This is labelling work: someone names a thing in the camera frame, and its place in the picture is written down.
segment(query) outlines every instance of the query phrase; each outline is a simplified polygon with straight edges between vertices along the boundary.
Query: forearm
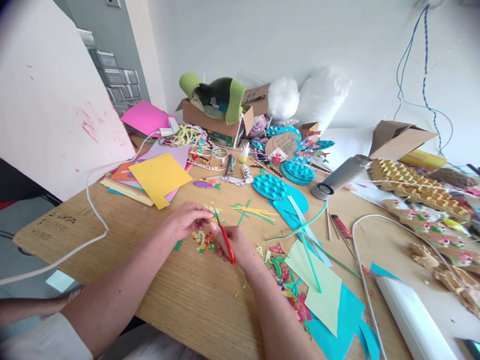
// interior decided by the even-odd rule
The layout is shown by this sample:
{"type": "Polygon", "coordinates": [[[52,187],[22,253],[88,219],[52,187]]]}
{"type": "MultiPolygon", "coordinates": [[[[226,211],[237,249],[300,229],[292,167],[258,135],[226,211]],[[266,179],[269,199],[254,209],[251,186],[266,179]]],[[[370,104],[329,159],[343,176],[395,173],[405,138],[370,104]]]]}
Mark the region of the forearm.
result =
{"type": "Polygon", "coordinates": [[[267,359],[317,359],[319,353],[259,256],[244,266],[260,321],[267,359]]]}
{"type": "Polygon", "coordinates": [[[62,298],[5,298],[0,299],[0,328],[33,316],[58,313],[66,301],[62,298]]]}
{"type": "Polygon", "coordinates": [[[120,335],[135,315],[150,284],[175,246],[152,234],[119,267],[71,301],[61,313],[94,358],[120,335]]]}

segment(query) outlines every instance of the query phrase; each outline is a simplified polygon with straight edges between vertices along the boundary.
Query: red scissors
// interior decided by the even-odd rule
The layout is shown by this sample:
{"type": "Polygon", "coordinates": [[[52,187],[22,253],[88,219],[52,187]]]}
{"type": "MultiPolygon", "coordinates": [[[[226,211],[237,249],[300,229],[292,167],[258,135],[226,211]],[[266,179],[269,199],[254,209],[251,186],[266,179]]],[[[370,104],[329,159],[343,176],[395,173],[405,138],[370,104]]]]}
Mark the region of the red scissors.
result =
{"type": "Polygon", "coordinates": [[[220,224],[220,216],[218,212],[215,211],[215,215],[216,215],[216,221],[218,222],[218,226],[220,227],[221,234],[225,239],[226,247],[228,248],[228,252],[230,254],[230,263],[233,265],[235,264],[235,255],[234,255],[234,251],[232,250],[232,245],[230,244],[230,239],[227,236],[227,232],[225,231],[224,227],[220,224]]]}

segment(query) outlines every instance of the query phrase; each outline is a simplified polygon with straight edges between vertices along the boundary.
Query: stainless steel bottle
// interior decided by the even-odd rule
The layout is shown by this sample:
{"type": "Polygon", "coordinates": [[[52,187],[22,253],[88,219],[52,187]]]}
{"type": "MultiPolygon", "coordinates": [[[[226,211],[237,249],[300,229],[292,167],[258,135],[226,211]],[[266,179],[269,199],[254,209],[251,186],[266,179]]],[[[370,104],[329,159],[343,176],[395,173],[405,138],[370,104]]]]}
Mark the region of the stainless steel bottle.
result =
{"type": "Polygon", "coordinates": [[[327,200],[332,194],[323,191],[322,188],[329,187],[331,190],[333,190],[333,193],[336,193],[353,179],[355,179],[362,171],[368,169],[371,164],[372,159],[365,155],[357,154],[349,157],[323,182],[314,186],[311,190],[311,193],[321,200],[327,200]]]}

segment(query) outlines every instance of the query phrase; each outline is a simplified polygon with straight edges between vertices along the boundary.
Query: shirt sleeve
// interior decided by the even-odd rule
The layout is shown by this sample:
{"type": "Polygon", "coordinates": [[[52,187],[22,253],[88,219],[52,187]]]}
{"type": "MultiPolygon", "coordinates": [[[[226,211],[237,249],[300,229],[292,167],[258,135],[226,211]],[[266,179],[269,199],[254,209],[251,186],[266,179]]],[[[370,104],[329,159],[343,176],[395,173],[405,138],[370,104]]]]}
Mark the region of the shirt sleeve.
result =
{"type": "Polygon", "coordinates": [[[93,360],[90,350],[61,313],[50,316],[24,335],[3,342],[0,350],[8,360],[93,360]]]}

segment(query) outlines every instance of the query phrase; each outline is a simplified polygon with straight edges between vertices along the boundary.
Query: glue bottle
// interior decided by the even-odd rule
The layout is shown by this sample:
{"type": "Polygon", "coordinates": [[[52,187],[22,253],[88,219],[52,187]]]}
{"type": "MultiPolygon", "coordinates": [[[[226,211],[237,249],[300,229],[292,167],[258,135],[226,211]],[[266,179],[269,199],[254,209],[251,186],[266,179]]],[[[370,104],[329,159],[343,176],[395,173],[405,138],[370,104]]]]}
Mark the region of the glue bottle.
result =
{"type": "Polygon", "coordinates": [[[247,164],[243,164],[241,172],[243,174],[243,178],[245,179],[245,184],[251,184],[254,182],[254,178],[252,177],[252,173],[250,172],[247,164]]]}
{"type": "Polygon", "coordinates": [[[240,164],[245,164],[247,162],[247,159],[249,157],[249,152],[250,152],[250,143],[247,142],[246,145],[243,147],[243,150],[241,151],[240,160],[238,160],[240,164]]]}

